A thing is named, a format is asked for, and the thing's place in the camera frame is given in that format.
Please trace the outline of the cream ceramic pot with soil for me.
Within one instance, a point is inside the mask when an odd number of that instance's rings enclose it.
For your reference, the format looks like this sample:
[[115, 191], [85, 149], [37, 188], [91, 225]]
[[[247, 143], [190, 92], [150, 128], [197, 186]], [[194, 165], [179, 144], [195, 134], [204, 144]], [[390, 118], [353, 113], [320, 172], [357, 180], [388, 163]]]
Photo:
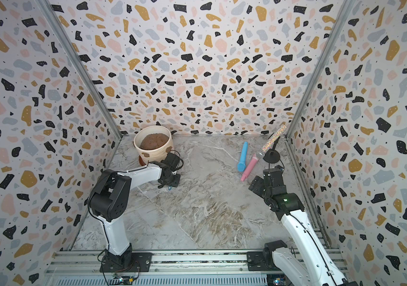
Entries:
[[164, 160], [174, 150], [171, 131], [158, 125], [142, 129], [134, 137], [133, 143], [139, 156], [148, 157], [151, 162]]

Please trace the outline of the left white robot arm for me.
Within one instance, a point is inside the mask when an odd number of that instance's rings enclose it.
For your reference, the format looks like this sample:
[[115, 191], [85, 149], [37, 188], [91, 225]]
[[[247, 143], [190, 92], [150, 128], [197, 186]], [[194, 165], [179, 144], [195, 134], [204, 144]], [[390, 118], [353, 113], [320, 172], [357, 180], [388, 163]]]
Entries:
[[103, 272], [126, 271], [133, 262], [133, 248], [124, 225], [124, 212], [132, 188], [157, 181], [162, 187], [177, 187], [183, 167], [177, 163], [152, 162], [134, 170], [105, 170], [91, 191], [88, 207], [89, 214], [103, 227], [107, 247], [103, 252], [100, 270]]

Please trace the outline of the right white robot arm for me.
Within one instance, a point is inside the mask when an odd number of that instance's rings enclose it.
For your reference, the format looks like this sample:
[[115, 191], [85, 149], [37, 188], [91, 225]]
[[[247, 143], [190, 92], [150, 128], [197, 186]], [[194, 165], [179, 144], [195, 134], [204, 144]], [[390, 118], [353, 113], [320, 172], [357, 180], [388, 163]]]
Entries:
[[319, 241], [300, 198], [288, 193], [283, 182], [283, 168], [263, 170], [256, 176], [249, 190], [261, 197], [288, 231], [302, 257], [300, 263], [295, 253], [282, 241], [265, 243], [261, 258], [254, 252], [247, 253], [249, 270], [281, 270], [295, 286], [356, 286], [339, 270]]

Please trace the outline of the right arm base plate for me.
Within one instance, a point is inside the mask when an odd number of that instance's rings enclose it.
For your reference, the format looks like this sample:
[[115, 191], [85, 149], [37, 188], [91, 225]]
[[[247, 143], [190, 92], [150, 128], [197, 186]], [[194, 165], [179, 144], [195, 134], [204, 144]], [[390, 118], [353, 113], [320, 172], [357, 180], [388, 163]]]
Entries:
[[279, 271], [272, 262], [268, 262], [262, 251], [249, 251], [246, 253], [249, 271]]

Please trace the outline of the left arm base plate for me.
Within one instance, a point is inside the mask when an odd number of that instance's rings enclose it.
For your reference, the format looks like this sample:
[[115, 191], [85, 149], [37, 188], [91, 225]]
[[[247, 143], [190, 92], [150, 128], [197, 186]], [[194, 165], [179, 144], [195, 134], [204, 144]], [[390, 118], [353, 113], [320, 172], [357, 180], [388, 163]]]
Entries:
[[149, 272], [153, 253], [134, 252], [124, 255], [113, 255], [107, 252], [102, 259], [100, 272]]

